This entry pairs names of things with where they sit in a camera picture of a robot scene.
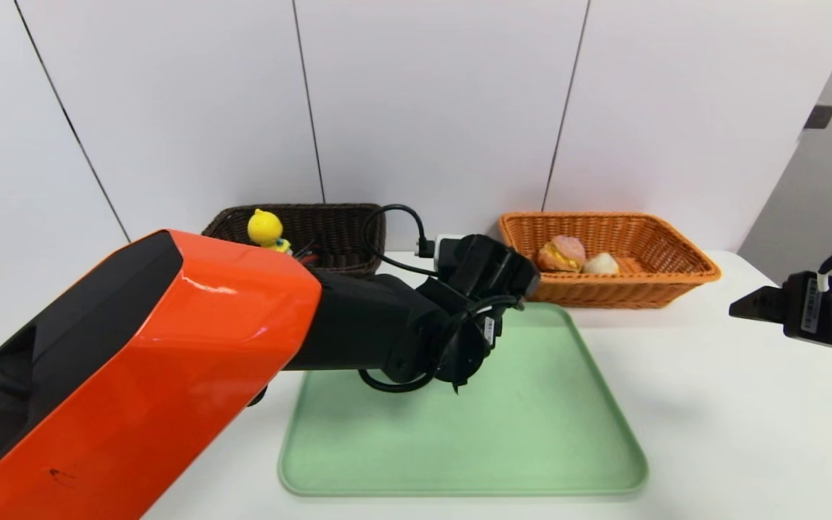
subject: brown wicker basket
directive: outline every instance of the brown wicker basket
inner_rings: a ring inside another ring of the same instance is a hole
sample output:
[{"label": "brown wicker basket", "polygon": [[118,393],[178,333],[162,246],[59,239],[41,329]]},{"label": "brown wicker basket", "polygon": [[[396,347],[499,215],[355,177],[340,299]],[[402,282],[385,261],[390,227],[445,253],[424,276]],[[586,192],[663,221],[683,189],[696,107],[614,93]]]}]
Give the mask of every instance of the brown wicker basket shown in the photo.
[{"label": "brown wicker basket", "polygon": [[509,213],[499,219],[506,244],[534,260],[555,235],[577,237],[587,254],[607,251],[621,273],[542,273],[532,300],[568,307],[647,309],[667,306],[720,269],[657,217],[643,213]]},{"label": "brown wicker basket", "polygon": [[[319,239],[319,261],[312,267],[353,277],[369,277],[381,263],[368,253],[360,241],[361,225],[377,204],[258,204],[231,207],[221,211],[202,235],[251,244],[246,225],[255,208],[276,214],[285,227],[283,236],[297,251]],[[384,215],[374,218],[368,241],[377,251],[384,250]]]}]

